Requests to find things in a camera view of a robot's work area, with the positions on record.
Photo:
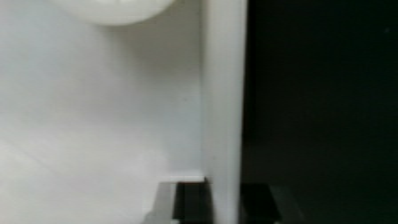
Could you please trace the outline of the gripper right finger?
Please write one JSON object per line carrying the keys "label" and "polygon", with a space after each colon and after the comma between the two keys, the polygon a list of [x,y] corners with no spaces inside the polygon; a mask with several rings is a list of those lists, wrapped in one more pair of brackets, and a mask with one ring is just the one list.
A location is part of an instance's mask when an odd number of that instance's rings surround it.
{"label": "gripper right finger", "polygon": [[267,183],[240,185],[240,224],[308,224],[286,186]]}

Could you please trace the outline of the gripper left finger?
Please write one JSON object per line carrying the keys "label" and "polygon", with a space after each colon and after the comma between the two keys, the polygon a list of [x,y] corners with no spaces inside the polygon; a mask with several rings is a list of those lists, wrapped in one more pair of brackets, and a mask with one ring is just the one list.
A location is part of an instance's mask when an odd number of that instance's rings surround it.
{"label": "gripper left finger", "polygon": [[210,224],[210,186],[205,178],[160,182],[142,224]]}

